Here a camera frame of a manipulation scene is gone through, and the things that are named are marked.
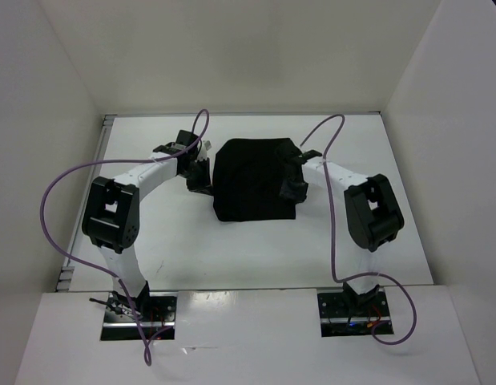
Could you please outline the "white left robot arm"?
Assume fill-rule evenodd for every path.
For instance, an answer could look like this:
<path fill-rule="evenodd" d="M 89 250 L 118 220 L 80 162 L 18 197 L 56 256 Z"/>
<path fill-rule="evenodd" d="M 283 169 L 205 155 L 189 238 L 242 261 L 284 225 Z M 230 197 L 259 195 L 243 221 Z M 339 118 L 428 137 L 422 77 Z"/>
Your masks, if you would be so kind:
<path fill-rule="evenodd" d="M 114 178 L 96 177 L 90 187 L 82 230 L 113 273 L 113 295 L 132 320 L 151 310 L 147 279 L 140 271 L 134 243 L 140 232 L 140 203 L 162 183 L 183 177 L 189 191 L 210 195 L 210 142 L 181 130 L 162 144 L 149 161 Z"/>

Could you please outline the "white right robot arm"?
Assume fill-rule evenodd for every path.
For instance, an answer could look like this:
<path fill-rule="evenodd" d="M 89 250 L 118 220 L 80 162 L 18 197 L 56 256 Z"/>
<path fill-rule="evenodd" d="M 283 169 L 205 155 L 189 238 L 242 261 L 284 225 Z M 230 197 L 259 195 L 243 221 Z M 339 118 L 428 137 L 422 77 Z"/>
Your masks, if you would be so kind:
<path fill-rule="evenodd" d="M 280 197 L 293 204 L 306 200 L 308 186 L 328 190 L 329 199 L 337 193 L 344 199 L 349 235 L 363 252 L 358 255 L 355 277 L 342 278 L 342 305 L 351 315 L 362 314 L 379 290 L 375 266 L 377 250 L 394 241 L 404 227 L 397 198 L 389 179 L 382 175 L 366 176 L 325 160 L 316 150 L 302 152 L 291 144 L 276 148 L 276 158 L 283 166 Z"/>

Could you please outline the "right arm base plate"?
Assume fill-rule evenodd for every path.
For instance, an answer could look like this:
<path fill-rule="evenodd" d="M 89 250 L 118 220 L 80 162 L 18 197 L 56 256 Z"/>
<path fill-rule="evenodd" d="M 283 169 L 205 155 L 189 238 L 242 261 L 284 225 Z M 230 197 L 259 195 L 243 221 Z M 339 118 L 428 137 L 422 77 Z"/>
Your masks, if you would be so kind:
<path fill-rule="evenodd" d="M 323 338 L 370 336 L 374 327 L 376 327 L 375 335 L 393 334 L 389 307 L 383 289 L 379 288 L 372 299 L 361 305 L 356 306 L 349 301 L 349 295 L 343 289 L 317 293 Z"/>

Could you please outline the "black skirt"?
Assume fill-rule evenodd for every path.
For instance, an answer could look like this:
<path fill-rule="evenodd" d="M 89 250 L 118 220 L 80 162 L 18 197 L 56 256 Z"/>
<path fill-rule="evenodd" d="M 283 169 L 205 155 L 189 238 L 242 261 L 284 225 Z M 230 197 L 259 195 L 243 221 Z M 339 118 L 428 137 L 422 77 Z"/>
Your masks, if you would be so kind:
<path fill-rule="evenodd" d="M 296 204 L 280 196 L 284 165 L 279 147 L 296 150 L 289 138 L 228 140 L 216 153 L 213 208 L 222 222 L 294 220 Z"/>

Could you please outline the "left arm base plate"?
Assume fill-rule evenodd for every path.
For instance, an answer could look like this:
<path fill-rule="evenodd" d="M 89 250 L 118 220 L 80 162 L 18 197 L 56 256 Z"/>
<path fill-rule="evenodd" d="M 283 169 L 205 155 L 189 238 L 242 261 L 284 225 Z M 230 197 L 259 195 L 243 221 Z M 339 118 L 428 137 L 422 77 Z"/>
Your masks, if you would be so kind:
<path fill-rule="evenodd" d="M 147 340 L 173 340 L 175 338 L 175 320 L 177 296 L 171 293 L 151 293 L 148 311 L 137 311 L 140 326 Z M 141 340 L 131 309 L 108 294 L 106 301 L 96 300 L 105 306 L 100 340 L 133 341 Z"/>

